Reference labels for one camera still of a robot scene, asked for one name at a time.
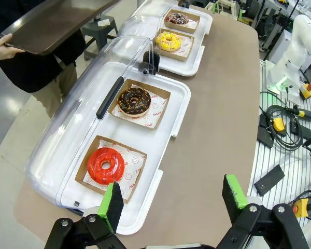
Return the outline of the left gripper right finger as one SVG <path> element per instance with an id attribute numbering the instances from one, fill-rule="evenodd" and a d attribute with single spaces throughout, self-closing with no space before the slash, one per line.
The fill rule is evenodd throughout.
<path id="1" fill-rule="evenodd" d="M 291 206 L 281 203 L 270 210 L 248 203 L 234 174 L 224 175 L 222 197 L 232 227 L 216 248 L 243 248 L 250 237 L 262 237 L 269 248 L 309 248 Z"/>

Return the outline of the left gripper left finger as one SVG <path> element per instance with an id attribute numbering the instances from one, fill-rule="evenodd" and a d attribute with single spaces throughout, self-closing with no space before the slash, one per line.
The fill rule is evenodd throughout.
<path id="1" fill-rule="evenodd" d="M 45 248 L 125 248 L 116 236 L 123 207 L 119 184 L 110 183 L 96 213 L 77 222 L 70 218 L 57 219 Z"/>

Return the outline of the person's right hand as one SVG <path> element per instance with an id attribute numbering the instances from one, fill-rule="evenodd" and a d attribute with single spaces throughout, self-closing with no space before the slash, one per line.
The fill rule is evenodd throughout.
<path id="1" fill-rule="evenodd" d="M 7 34 L 0 38 L 0 60 L 11 59 L 16 55 L 16 53 L 24 52 L 22 49 L 5 46 L 5 43 L 11 39 L 12 34 Z"/>

